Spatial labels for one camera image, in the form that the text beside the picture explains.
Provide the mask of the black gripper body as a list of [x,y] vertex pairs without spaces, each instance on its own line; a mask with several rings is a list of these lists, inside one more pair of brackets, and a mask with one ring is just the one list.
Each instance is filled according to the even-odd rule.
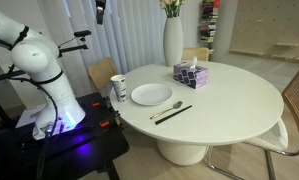
[[97,23],[103,24],[103,16],[106,8],[106,0],[95,0],[96,2],[96,20]]

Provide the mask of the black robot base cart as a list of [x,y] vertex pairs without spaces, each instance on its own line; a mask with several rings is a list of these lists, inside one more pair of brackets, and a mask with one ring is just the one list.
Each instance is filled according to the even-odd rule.
[[94,170],[119,180],[113,160],[129,150],[116,123],[119,113],[98,93],[80,97],[78,102],[86,112],[85,119],[53,138],[41,179],[36,173],[44,142],[32,137],[33,126],[0,128],[0,180],[78,180]]

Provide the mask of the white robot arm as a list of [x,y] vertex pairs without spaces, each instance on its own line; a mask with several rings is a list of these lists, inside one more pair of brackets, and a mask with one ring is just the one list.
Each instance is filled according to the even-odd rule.
[[52,40],[0,12],[0,46],[11,51],[12,63],[30,77],[45,98],[46,105],[35,120],[34,139],[71,131],[85,118],[57,63],[59,50]]

